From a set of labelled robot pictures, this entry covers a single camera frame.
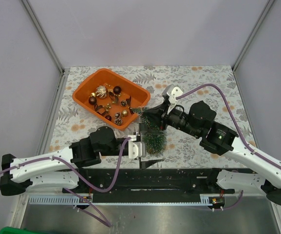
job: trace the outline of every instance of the metal frame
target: metal frame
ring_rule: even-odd
[[[31,7],[31,4],[29,3],[28,0],[20,0],[20,2],[22,4],[23,8],[25,9],[26,13],[30,17],[30,19],[31,19],[34,27],[36,28],[38,34],[40,35],[40,37],[41,37],[45,47],[47,48],[50,56],[52,57],[52,59],[54,61],[57,69],[59,70],[59,72],[61,74],[63,74],[64,68],[63,68],[62,64],[60,63],[56,53],[54,52],[50,42],[48,41],[48,39],[47,39],[47,37],[46,37],[46,35],[45,35],[45,33],[44,33],[44,31],[43,31],[43,29],[42,29],[42,27],[41,27],[37,17],[36,17],[32,7]]]
[[[269,14],[270,10],[272,9],[274,3],[277,0],[268,0],[266,6],[264,7],[264,9],[262,10],[261,15],[259,16],[257,22],[255,23],[253,30],[251,31],[250,35],[248,36],[244,46],[242,47],[242,50],[240,51],[240,54],[238,55],[234,65],[232,66],[232,71],[236,72],[236,70],[238,69],[243,57],[245,56],[245,54],[247,53],[249,46],[251,45],[253,39],[255,38],[255,36],[257,35],[263,21],[265,20],[265,18],[267,17],[267,15]]]

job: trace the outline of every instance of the gold ornament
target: gold ornament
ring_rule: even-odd
[[[126,117],[128,114],[129,114],[129,112],[127,110],[123,110],[122,111],[122,116],[123,117]]]
[[[108,90],[105,86],[103,85],[99,85],[96,89],[96,92],[95,92],[96,96],[101,98],[101,99],[104,99],[107,97],[108,95]]]

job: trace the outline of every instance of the christmas ornament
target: christmas ornament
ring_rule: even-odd
[[[107,115],[105,118],[106,118],[107,120],[109,120],[109,121],[112,120],[112,117],[111,117],[110,115]]]
[[[120,93],[121,93],[121,87],[120,87],[120,86],[115,86],[115,87],[113,88],[113,92],[114,92],[115,94],[120,94]]]
[[[95,105],[97,103],[97,99],[95,97],[90,97],[88,99],[88,102],[91,104],[91,105]]]
[[[126,106],[127,105],[127,101],[121,101],[121,106]]]
[[[119,102],[119,98],[112,92],[109,92],[109,97],[112,100],[113,104],[117,104]]]
[[[167,143],[166,131],[160,130],[159,126],[149,121],[144,113],[146,108],[131,108],[131,110],[139,115],[142,123],[154,130],[154,132],[147,132],[141,137],[141,140],[147,146],[147,153],[151,155],[158,155],[162,153],[165,150]]]
[[[114,114],[114,117],[116,117],[116,118],[120,118],[120,116],[121,116],[121,113],[119,113],[119,112],[116,112],[116,113]]]
[[[105,86],[99,85],[99,86],[97,87],[95,93],[96,93],[96,96],[97,96],[97,97],[104,99],[104,98],[106,98],[107,95],[108,95],[108,90],[107,90],[107,88],[106,88]]]
[[[128,114],[129,114],[129,112],[127,110],[122,111],[122,117],[126,117]]]
[[[114,123],[115,123],[116,125],[122,125],[123,121],[122,121],[120,118],[116,118],[115,121],[114,121]]]

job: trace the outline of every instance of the purple tube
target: purple tube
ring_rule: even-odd
[[[231,111],[231,109],[230,109],[230,107],[229,107],[229,104],[228,104],[228,102],[227,102],[227,99],[226,99],[225,95],[223,94],[223,92],[221,91],[221,89],[220,89],[217,85],[215,85],[215,84],[203,84],[203,85],[201,85],[201,86],[199,86],[199,87],[197,87],[197,88],[195,88],[195,89],[193,89],[193,90],[191,90],[191,91],[189,91],[189,92],[187,92],[187,93],[185,93],[185,94],[182,94],[181,96],[177,97],[176,99],[179,100],[179,99],[181,99],[181,98],[184,98],[184,97],[186,97],[186,96],[188,96],[188,95],[190,95],[190,94],[192,94],[192,93],[198,91],[199,89],[202,89],[202,88],[207,87],[207,86],[210,86],[210,87],[215,88],[215,89],[220,93],[220,95],[222,96],[222,98],[223,98],[223,100],[224,100],[224,103],[225,103],[225,105],[226,105],[226,107],[227,107],[227,110],[228,110],[228,112],[229,112],[229,114],[230,114],[230,117],[231,117],[231,119],[232,119],[232,122],[233,122],[234,126],[236,127],[236,129],[237,129],[237,131],[238,131],[238,133],[239,133],[239,136],[240,136],[241,141],[242,141],[243,144],[246,146],[246,148],[249,149],[250,152],[253,152],[254,150],[249,146],[249,144],[246,142],[246,140],[245,140],[243,134],[241,133],[241,130],[240,130],[240,128],[239,128],[239,126],[238,126],[238,124],[237,124],[237,122],[236,122],[235,117],[234,117],[233,114],[232,114],[232,111]],[[261,155],[260,153],[255,152],[255,154],[256,154],[258,157],[260,157],[261,159],[265,160],[266,162],[270,163],[271,165],[273,165],[273,166],[275,166],[275,167],[277,167],[278,169],[281,170],[281,166],[278,165],[277,163],[271,161],[270,159],[266,158],[265,156]]]

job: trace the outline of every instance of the floral tablecloth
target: floral tablecloth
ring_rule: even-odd
[[[89,75],[102,67],[71,67],[63,94],[58,118],[51,140],[49,151],[59,150],[79,141],[94,132],[98,127],[107,125],[105,122],[76,104],[72,93]],[[254,144],[252,132],[247,120],[243,103],[230,66],[137,66],[137,67],[106,67],[123,77],[137,83],[151,93],[148,107],[162,103],[161,96],[165,87],[170,84],[179,86],[184,93],[204,83],[218,85],[229,102],[230,108],[247,141]],[[186,112],[191,104],[203,100],[212,110],[217,112],[216,121],[235,130],[227,108],[219,93],[211,87],[204,88],[183,98],[178,104]],[[138,123],[134,122],[124,131],[114,129],[117,137],[124,137],[135,132]],[[211,168],[211,167],[244,167],[224,156],[205,151],[199,146],[199,140],[172,127],[167,129],[167,146],[158,156],[147,155],[144,160],[161,159],[152,167],[158,168]],[[102,163],[96,168],[114,168],[117,156],[102,156]],[[138,168],[138,161],[123,157],[122,168]]]

